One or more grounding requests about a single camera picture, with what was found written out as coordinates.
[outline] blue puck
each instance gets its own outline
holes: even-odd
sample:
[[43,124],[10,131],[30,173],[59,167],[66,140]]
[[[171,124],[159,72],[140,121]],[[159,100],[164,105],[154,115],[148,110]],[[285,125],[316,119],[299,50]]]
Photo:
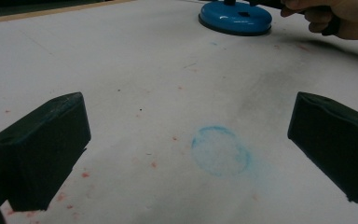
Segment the blue puck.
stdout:
[[228,6],[215,1],[202,7],[199,20],[202,25],[228,35],[264,35],[271,29],[272,17],[261,7],[238,2]]

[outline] hand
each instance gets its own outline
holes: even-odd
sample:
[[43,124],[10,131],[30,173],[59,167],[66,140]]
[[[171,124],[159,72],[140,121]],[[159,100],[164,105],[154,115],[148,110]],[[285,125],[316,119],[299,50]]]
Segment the hand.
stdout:
[[[283,17],[305,11],[305,19],[310,22],[309,29],[313,33],[321,33],[336,15],[341,19],[336,36],[358,39],[358,0],[282,0],[282,3],[285,4],[281,11]],[[318,10],[318,6],[329,6],[332,11]]]

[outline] white table surface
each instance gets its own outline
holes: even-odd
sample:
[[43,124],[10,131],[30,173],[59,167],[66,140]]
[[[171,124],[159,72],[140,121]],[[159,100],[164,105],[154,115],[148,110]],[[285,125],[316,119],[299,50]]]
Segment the white table surface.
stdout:
[[358,223],[287,138],[298,91],[358,110],[358,41],[276,9],[269,35],[224,35],[199,24],[202,4],[0,22],[0,131],[81,91],[92,134],[48,211],[5,203],[7,223]]

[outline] black handle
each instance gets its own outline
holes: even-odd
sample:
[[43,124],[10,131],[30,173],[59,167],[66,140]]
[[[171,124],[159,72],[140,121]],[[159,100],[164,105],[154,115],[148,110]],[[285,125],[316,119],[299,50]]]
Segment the black handle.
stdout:
[[[277,9],[284,8],[283,4],[281,4],[279,1],[275,1],[275,0],[245,0],[245,1],[249,2],[249,5],[251,7],[261,5],[261,6],[273,7],[273,8],[277,8]],[[331,7],[323,6],[323,7],[316,7],[316,8],[321,11],[330,11],[331,12]],[[340,18],[333,14],[333,19],[328,23],[328,26],[324,30],[322,30],[322,35],[338,34],[340,24],[341,24]]]

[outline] blue stain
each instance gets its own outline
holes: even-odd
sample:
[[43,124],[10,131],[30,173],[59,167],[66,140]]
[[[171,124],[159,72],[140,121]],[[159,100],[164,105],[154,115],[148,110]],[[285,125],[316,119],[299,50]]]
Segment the blue stain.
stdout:
[[237,136],[221,126],[200,129],[193,139],[191,154],[201,169],[216,176],[238,175],[251,161]]

